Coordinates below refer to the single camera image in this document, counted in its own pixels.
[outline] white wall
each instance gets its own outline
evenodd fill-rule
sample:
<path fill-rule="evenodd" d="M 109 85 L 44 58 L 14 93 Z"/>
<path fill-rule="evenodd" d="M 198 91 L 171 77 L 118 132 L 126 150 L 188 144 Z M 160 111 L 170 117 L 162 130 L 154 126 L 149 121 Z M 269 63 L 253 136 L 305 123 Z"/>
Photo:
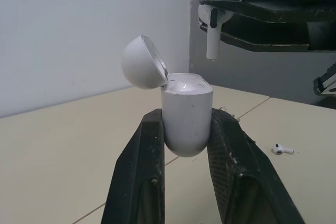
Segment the white wall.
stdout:
<path fill-rule="evenodd" d="M 190 72 L 210 84 L 316 103 L 313 80 L 336 62 L 336 53 L 250 52 L 221 42 L 217 61 L 206 60 L 206 33 L 198 27 L 198 0 L 192 0 Z"/>
<path fill-rule="evenodd" d="M 0 0 L 0 116 L 129 86 L 122 49 L 152 38 L 188 71 L 190 0 Z"/>

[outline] airpods case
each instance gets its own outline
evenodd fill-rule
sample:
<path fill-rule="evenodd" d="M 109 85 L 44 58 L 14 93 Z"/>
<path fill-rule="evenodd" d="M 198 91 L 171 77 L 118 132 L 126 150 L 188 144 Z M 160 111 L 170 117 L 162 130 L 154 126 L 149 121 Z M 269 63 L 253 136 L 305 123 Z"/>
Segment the airpods case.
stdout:
<path fill-rule="evenodd" d="M 200 153 L 210 135 L 213 88 L 197 74 L 168 73 L 153 42 L 142 35 L 126 46 L 121 67 L 134 86 L 161 87 L 167 147 L 183 157 Z"/>

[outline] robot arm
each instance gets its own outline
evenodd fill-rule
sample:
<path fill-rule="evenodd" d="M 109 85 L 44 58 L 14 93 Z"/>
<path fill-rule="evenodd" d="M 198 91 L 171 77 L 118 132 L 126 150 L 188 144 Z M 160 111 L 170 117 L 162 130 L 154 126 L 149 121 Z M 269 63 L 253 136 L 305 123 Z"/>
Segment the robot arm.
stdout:
<path fill-rule="evenodd" d="M 336 51 L 336 0 L 199 0 L 208 32 L 207 58 L 219 40 L 249 51 Z M 336 94 L 336 65 L 314 81 L 316 94 Z"/>

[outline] gray wall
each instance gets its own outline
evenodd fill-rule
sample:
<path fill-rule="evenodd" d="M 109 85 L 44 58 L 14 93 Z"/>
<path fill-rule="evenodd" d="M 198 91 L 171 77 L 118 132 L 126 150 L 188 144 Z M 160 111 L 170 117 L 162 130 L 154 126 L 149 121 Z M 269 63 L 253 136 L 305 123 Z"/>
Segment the gray wall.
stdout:
<path fill-rule="evenodd" d="M 259 53 L 221 42 L 219 59 L 208 61 L 206 33 L 198 27 L 197 8 L 198 0 L 192 0 L 190 72 L 210 84 L 270 97 L 304 103 L 322 99 L 313 92 L 313 80 L 336 62 L 335 53 Z"/>

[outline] open case lid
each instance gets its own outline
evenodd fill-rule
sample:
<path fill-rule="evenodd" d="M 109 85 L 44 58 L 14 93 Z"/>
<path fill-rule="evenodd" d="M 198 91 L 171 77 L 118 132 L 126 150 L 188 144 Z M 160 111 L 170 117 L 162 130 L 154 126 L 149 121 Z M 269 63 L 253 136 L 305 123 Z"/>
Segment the open case lid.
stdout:
<path fill-rule="evenodd" d="M 154 89 L 168 83 L 166 66 L 149 37 L 140 35 L 130 42 L 121 59 L 126 79 L 141 89 Z"/>

